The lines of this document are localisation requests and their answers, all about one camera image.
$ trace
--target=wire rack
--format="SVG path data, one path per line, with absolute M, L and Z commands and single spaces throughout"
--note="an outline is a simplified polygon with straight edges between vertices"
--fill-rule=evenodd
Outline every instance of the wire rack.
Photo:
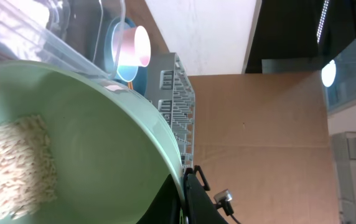
M 152 56 L 145 97 L 170 125 L 182 168 L 193 167 L 195 92 L 176 53 Z

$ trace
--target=cardboard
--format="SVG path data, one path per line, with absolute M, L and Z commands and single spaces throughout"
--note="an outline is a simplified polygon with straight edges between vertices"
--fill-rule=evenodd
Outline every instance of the cardboard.
M 230 189 L 235 216 L 246 224 L 339 223 L 318 73 L 190 81 L 196 93 L 194 164 L 202 166 L 211 198 Z

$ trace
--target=light fixture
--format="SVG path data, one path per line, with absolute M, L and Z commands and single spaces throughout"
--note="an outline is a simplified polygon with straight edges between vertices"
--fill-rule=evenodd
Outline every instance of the light fixture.
M 322 83 L 326 87 L 330 87 L 335 78 L 336 67 L 334 60 L 331 60 L 324 68 L 322 68 L 321 76 Z
M 323 24 L 325 23 L 325 17 L 326 17 L 328 5 L 329 5 L 329 0 L 325 0 L 323 3 L 322 14 L 321 14 L 321 18 L 319 20 L 319 25 L 318 25 L 317 33 L 316 33 L 317 43 L 319 43 L 319 41 L 321 40 Z

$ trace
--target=uncooked rice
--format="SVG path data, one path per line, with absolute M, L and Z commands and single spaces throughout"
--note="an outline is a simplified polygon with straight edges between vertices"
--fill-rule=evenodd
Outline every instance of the uncooked rice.
M 0 219 L 33 214 L 56 199 L 56 168 L 39 115 L 0 124 Z

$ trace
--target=mint green bowl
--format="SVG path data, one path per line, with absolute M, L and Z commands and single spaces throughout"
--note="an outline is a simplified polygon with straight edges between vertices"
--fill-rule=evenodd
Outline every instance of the mint green bowl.
M 47 123 L 58 199 L 0 224 L 136 223 L 169 174 L 184 202 L 174 135 L 134 91 L 43 63 L 0 63 L 0 122 L 28 114 Z

